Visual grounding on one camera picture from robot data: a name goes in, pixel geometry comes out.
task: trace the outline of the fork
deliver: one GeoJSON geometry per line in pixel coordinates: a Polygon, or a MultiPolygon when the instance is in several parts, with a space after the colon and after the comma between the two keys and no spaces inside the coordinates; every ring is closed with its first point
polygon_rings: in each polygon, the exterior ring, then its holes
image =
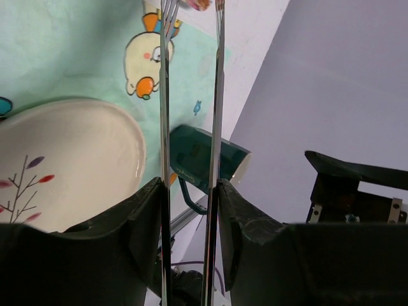
{"type": "Polygon", "coordinates": [[[215,66],[214,116],[212,119],[212,143],[210,181],[208,184],[208,214],[205,233],[205,257],[201,306],[214,304],[215,250],[217,247],[217,218],[219,199],[219,162],[221,155],[222,104],[224,99],[225,21],[224,0],[215,0],[217,13],[218,50],[215,66]]]}
{"type": "Polygon", "coordinates": [[[170,230],[170,127],[169,127],[169,51],[168,44],[177,19],[179,0],[161,0],[160,27],[160,157],[163,191],[161,198],[161,303],[171,305],[171,230],[170,230]]]}

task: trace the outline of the small blue figure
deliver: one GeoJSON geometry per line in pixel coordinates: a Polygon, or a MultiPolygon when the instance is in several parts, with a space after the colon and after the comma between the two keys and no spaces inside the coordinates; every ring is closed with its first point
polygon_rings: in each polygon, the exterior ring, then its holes
{"type": "Polygon", "coordinates": [[[13,109],[13,103],[4,97],[0,97],[0,121],[3,121],[3,116],[13,109]]]}
{"type": "Polygon", "coordinates": [[[201,101],[197,101],[196,106],[194,106],[194,116],[197,116],[197,113],[201,110],[201,101]]]}

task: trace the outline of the cup handle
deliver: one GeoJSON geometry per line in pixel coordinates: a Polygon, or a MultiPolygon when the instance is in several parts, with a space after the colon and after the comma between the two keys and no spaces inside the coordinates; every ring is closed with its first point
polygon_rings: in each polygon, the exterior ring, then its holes
{"type": "Polygon", "coordinates": [[[190,198],[190,194],[187,188],[186,181],[180,175],[178,177],[179,177],[178,181],[180,182],[181,192],[183,194],[183,198],[187,206],[190,207],[192,210],[194,210],[199,215],[206,215],[207,209],[192,201],[192,199],[190,198]]]}

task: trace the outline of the purple leaf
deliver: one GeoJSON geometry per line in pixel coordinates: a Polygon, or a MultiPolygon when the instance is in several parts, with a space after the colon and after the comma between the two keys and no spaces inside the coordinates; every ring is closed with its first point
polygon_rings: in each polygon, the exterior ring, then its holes
{"type": "Polygon", "coordinates": [[[32,161],[30,161],[30,163],[27,165],[26,169],[30,169],[33,168],[35,166],[37,166],[40,162],[42,162],[44,159],[44,156],[40,156],[37,158],[34,158],[32,161]]]}
{"type": "Polygon", "coordinates": [[[0,188],[7,188],[13,185],[9,180],[0,180],[0,188]]]}

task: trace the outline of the cartoon print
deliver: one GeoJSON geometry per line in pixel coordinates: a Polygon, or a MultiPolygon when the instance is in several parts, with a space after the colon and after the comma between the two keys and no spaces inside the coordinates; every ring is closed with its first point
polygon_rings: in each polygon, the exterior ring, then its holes
{"type": "MultiPolygon", "coordinates": [[[[146,31],[133,37],[127,44],[124,69],[127,93],[136,93],[139,98],[149,100],[152,92],[159,89],[161,11],[145,3],[142,19],[146,31]]],[[[179,33],[180,26],[181,21],[176,20],[171,38],[179,33]]],[[[168,51],[171,60],[174,53],[172,40],[168,51]]]]}
{"type": "Polygon", "coordinates": [[[0,97],[0,122],[5,120],[5,116],[9,111],[13,109],[13,103],[4,97],[0,97]]]}
{"type": "Polygon", "coordinates": [[[201,110],[201,101],[196,102],[196,106],[194,106],[194,116],[197,116],[198,112],[201,110]]]}

